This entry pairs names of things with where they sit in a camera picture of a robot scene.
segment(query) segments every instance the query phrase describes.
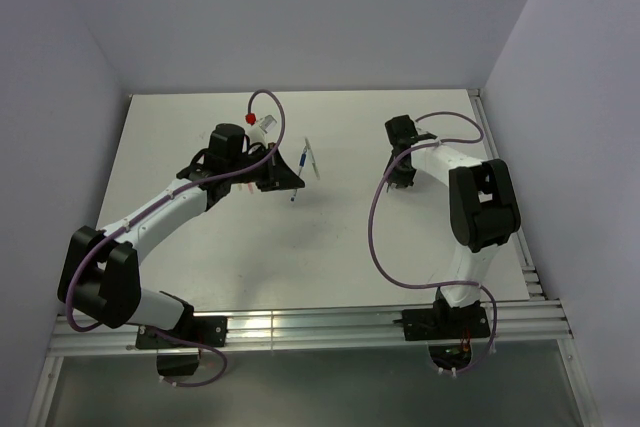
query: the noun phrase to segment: glass panel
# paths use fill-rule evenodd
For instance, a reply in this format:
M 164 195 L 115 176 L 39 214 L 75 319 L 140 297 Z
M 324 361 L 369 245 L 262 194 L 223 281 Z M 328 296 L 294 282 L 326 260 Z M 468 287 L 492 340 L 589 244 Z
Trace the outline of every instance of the glass panel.
M 555 342 L 499 344 L 456 380 L 426 355 L 424 346 L 234 353 L 222 380 L 196 389 L 158 383 L 153 356 L 68 358 L 47 425 L 580 425 Z

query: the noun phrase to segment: white wall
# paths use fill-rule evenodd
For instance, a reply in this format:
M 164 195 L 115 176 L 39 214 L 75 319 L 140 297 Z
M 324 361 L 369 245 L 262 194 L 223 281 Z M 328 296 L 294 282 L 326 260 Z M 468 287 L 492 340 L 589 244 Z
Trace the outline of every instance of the white wall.
M 130 92 L 481 87 L 526 0 L 73 0 Z
M 640 0 L 529 0 L 486 86 L 607 425 L 640 417 Z
M 0 0 L 0 418 L 22 425 L 71 233 L 96 219 L 124 96 L 69 0 Z

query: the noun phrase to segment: black end effector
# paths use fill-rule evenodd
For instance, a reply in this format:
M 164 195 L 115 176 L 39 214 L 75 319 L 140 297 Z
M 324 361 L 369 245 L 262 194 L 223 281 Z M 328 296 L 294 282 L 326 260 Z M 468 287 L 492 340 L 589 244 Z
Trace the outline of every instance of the black end effector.
M 491 199 L 481 202 L 480 192 Z M 456 239 L 472 252 L 502 245 L 520 228 L 520 210 L 509 169 L 500 159 L 450 170 L 449 209 Z
M 243 152 L 245 138 L 242 127 L 219 124 L 211 133 L 209 147 L 198 152 L 177 177 L 196 181 L 236 172 L 256 164 L 268 155 L 271 145 L 269 148 L 260 145 Z M 262 192 L 302 189 L 305 186 L 304 181 L 285 163 L 280 152 L 276 151 L 271 159 L 246 174 L 201 185 L 200 188 L 207 191 L 207 210 L 231 191 L 231 185 L 250 182 L 254 182 Z
M 432 140 L 436 136 L 426 132 L 418 134 L 415 123 L 408 115 L 401 115 L 385 122 L 387 137 L 391 144 L 391 158 L 387 162 L 387 168 L 394 159 L 413 144 L 423 140 Z M 416 169 L 411 165 L 411 155 L 405 156 L 389 175 L 388 182 L 397 188 L 404 189 L 413 185 Z

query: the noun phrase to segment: robotic arm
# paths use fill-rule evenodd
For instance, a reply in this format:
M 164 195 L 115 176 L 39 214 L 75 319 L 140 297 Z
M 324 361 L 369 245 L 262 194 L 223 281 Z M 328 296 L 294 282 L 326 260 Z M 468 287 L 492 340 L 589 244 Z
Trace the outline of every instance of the robotic arm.
M 389 185 L 411 187 L 419 169 L 449 188 L 450 225 L 457 244 L 446 279 L 482 284 L 500 247 L 520 228 L 520 212 L 506 163 L 477 159 L 442 145 L 436 135 L 419 132 L 408 115 L 394 117 L 385 127 L 392 146 L 387 166 L 414 145 L 435 144 L 402 158 L 389 174 Z M 438 288 L 432 309 L 405 310 L 401 322 L 406 340 L 490 334 L 480 305 L 480 289 L 474 285 Z
M 126 233 L 102 248 L 84 270 L 73 292 L 73 308 L 111 328 L 129 323 L 157 327 L 185 340 L 197 339 L 196 334 L 202 335 L 200 331 L 194 332 L 194 309 L 191 305 L 165 292 L 141 288 L 139 264 L 182 224 L 216 205 L 230 192 L 232 184 L 255 182 L 262 192 L 305 186 L 276 151 L 269 161 L 250 172 L 217 182 L 202 182 L 195 188 L 174 194 L 187 184 L 236 172 L 264 159 L 272 148 L 272 144 L 266 141 L 266 133 L 274 123 L 275 119 L 267 116 L 258 121 L 247 135 L 240 126 L 218 125 L 211 133 L 209 146 L 198 152 L 157 197 L 101 231 L 87 226 L 76 231 L 69 244 L 58 298 L 65 301 L 71 279 L 89 251 L 109 234 L 125 227 Z M 129 219 L 167 194 L 171 197 L 168 202 L 139 224 L 128 227 Z

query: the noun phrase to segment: cable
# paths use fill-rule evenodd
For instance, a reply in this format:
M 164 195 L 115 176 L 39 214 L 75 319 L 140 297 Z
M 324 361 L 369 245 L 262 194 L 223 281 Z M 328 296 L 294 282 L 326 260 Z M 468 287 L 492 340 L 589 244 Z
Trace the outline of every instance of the cable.
M 215 347 L 211 347 L 210 345 L 202 344 L 199 342 L 190 342 L 188 340 L 178 339 L 177 337 L 173 337 L 172 335 L 167 334 L 165 331 L 157 329 L 155 327 L 151 327 L 150 332 L 174 344 L 184 345 L 186 347 L 194 347 L 201 350 L 208 350 L 209 352 L 216 354 L 222 360 L 222 368 L 218 371 L 218 373 L 213 377 L 201 382 L 178 382 L 175 380 L 167 379 L 166 377 L 162 378 L 163 381 L 173 385 L 174 387 L 204 387 L 205 385 L 214 383 L 216 380 L 222 377 L 227 370 L 227 366 L 229 365 L 227 356 Z
M 482 131 L 482 128 L 472 119 L 470 119 L 469 117 L 467 117 L 466 115 L 463 114 L 459 114 L 457 112 L 448 112 L 448 111 L 442 111 L 442 112 L 433 112 L 431 114 L 426 114 L 423 115 L 421 117 L 418 117 L 415 122 L 419 122 L 420 120 L 429 118 L 429 117 L 435 117 L 437 115 L 452 115 L 455 117 L 459 117 L 461 119 L 467 120 L 468 122 L 470 122 L 479 132 L 479 136 L 477 139 L 459 139 L 459 138 L 455 138 L 455 137 L 450 137 L 450 138 L 444 138 L 444 139 L 440 139 L 437 142 L 428 142 L 426 144 L 422 144 L 422 145 L 418 145 L 416 147 L 409 147 L 408 149 L 404 150 L 403 152 L 401 152 L 395 159 L 393 159 L 393 161 L 389 164 L 389 166 L 387 167 L 387 170 L 385 170 L 384 175 L 382 176 L 382 179 L 380 180 L 380 183 L 378 184 L 378 187 L 376 188 L 376 192 L 373 196 L 373 200 L 371 201 L 371 208 L 369 210 L 369 220 L 367 223 L 367 240 L 369 243 L 369 253 L 371 254 L 371 260 L 373 260 L 374 265 L 376 266 L 376 268 L 378 269 L 378 272 L 380 272 L 380 274 L 387 279 L 389 282 L 391 282 L 394 285 L 397 285 L 398 287 L 402 287 L 403 289 L 413 289 L 413 290 L 420 290 L 420 289 L 437 289 L 439 287 L 449 287 L 452 285 L 470 285 L 473 287 L 478 287 L 479 289 L 481 289 L 485 294 L 487 294 L 487 297 L 489 297 L 489 300 L 491 302 L 491 307 L 493 309 L 493 319 L 492 319 L 492 328 L 491 328 L 491 334 L 489 336 L 489 341 L 487 342 L 486 347 L 484 348 L 484 350 L 480 353 L 480 355 L 478 356 L 477 359 L 473 360 L 467 367 L 464 367 L 463 369 L 460 369 L 457 371 L 457 373 L 463 373 L 463 372 L 468 372 L 469 370 L 475 368 L 480 362 L 482 362 L 485 357 L 489 354 L 489 352 L 491 351 L 492 347 L 493 347 L 493 343 L 495 341 L 495 337 L 496 337 L 496 330 L 498 328 L 498 304 L 496 302 L 495 297 L 493 296 L 493 294 L 489 291 L 489 289 L 487 289 L 484 285 L 478 283 L 478 282 L 474 282 L 471 280 L 451 280 L 451 281 L 447 281 L 447 282 L 434 282 L 431 284 L 407 284 L 405 282 L 401 282 L 399 280 L 394 279 L 393 277 L 391 277 L 391 275 L 389 275 L 384 268 L 382 267 L 382 264 L 380 264 L 380 260 L 378 259 L 378 255 L 376 254 L 376 249 L 375 246 L 373 244 L 373 223 L 374 223 L 374 217 L 375 217 L 375 213 L 376 213 L 376 207 L 378 205 L 378 201 L 380 200 L 380 194 L 382 193 L 382 189 L 384 188 L 384 185 L 387 183 L 388 179 L 389 179 L 389 175 L 391 174 L 391 172 L 393 172 L 393 169 L 395 169 L 395 167 L 400 163 L 400 161 L 405 158 L 407 155 L 409 155 L 412 152 L 416 152 L 418 150 L 422 150 L 422 149 L 429 149 L 431 147 L 436 147 L 438 145 L 441 144 L 453 144 L 453 143 L 458 143 L 458 144 L 477 144 L 478 142 L 482 142 L 482 140 L 484 139 L 484 132 Z
M 251 106 L 253 105 L 254 99 L 260 94 L 266 94 L 266 95 L 268 95 L 269 97 L 271 97 L 273 99 L 273 101 L 276 103 L 276 106 L 278 107 L 278 110 L 280 111 L 280 117 L 282 119 L 282 126 L 280 127 L 280 134 L 278 135 L 278 139 L 276 140 L 276 143 L 271 148 L 271 150 L 267 153 L 267 155 L 265 157 L 263 157 L 262 159 L 260 159 L 255 164 L 252 164 L 249 167 L 245 167 L 244 169 L 240 169 L 240 170 L 237 170 L 235 172 L 228 172 L 226 174 L 214 175 L 212 177 L 207 177 L 205 179 L 196 180 L 194 182 L 191 182 L 189 184 L 185 184 L 182 187 L 177 188 L 173 192 L 172 195 L 165 195 L 164 197 L 161 197 L 159 200 L 157 200 L 156 202 L 151 204 L 149 207 L 147 207 L 145 210 L 140 212 L 134 218 L 130 219 L 129 220 L 129 224 L 128 224 L 128 228 L 134 227 L 135 225 L 139 224 L 142 220 L 144 220 L 150 214 L 152 214 L 153 212 L 158 210 L 160 207 L 162 207 L 164 204 L 166 204 L 169 200 L 173 199 L 174 196 L 176 196 L 176 195 L 180 195 L 181 193 L 183 193 L 183 192 L 185 192 L 185 191 L 187 191 L 189 189 L 192 189 L 194 187 L 197 187 L 197 186 L 200 186 L 200 185 L 203 185 L 203 184 L 207 184 L 209 182 L 216 182 L 216 181 L 219 181 L 219 180 L 229 179 L 229 178 L 234 177 L 236 175 L 242 175 L 242 174 L 246 174 L 247 172 L 251 172 L 252 170 L 257 169 L 258 167 L 260 167 L 264 163 L 268 162 L 271 159 L 271 157 L 273 157 L 275 155 L 276 151 L 280 147 L 280 144 L 282 143 L 282 139 L 284 138 L 284 132 L 285 132 L 284 108 L 282 107 L 282 104 L 280 103 L 280 100 L 275 96 L 275 94 L 273 92 L 271 92 L 271 91 L 269 91 L 267 89 L 259 89 L 259 90 L 256 90 L 251 95 L 251 97 L 249 98 L 249 104 L 247 106 L 247 110 L 248 110 L 249 113 L 251 113 Z M 80 265 L 78 266 L 78 268 L 76 269 L 75 273 L 73 274 L 73 277 L 71 278 L 71 282 L 69 283 L 69 287 L 67 288 L 67 295 L 65 297 L 65 315 L 67 317 L 67 322 L 69 323 L 71 328 L 73 330 L 75 330 L 76 332 L 90 332 L 90 331 L 94 330 L 95 328 L 99 327 L 100 325 L 102 325 L 101 322 L 96 322 L 96 323 L 91 324 L 91 325 L 81 326 L 73 318 L 73 294 L 75 293 L 75 289 L 76 289 L 76 286 L 78 285 L 80 277 L 82 276 L 82 273 L 87 268 L 87 266 L 91 263 L 93 258 L 97 255 L 97 253 L 100 252 L 100 250 L 103 247 L 105 247 L 107 244 L 109 244 L 109 242 L 117 239 L 119 236 L 124 234 L 126 231 L 127 231 L 127 228 L 125 226 L 120 227 L 119 229 L 115 230 L 111 235 L 108 235 L 107 237 L 102 239 L 100 242 L 98 242 L 98 244 L 93 249 L 91 249 L 89 251 L 89 253 L 84 257 L 84 259 L 82 259 L 82 262 L 80 262 Z M 184 343 L 185 345 L 191 344 L 191 343 L 187 344 L 186 341 L 180 341 L 180 342 Z M 207 350 L 212 350 L 213 349 L 213 347 L 208 347 L 208 346 L 203 346 L 201 348 L 205 348 Z M 214 349 L 212 351 L 214 353 L 216 353 L 216 354 L 222 355 L 222 352 L 218 351 L 217 349 Z M 220 375 L 221 375 L 221 373 L 217 374 L 214 380 L 218 379 L 220 377 Z

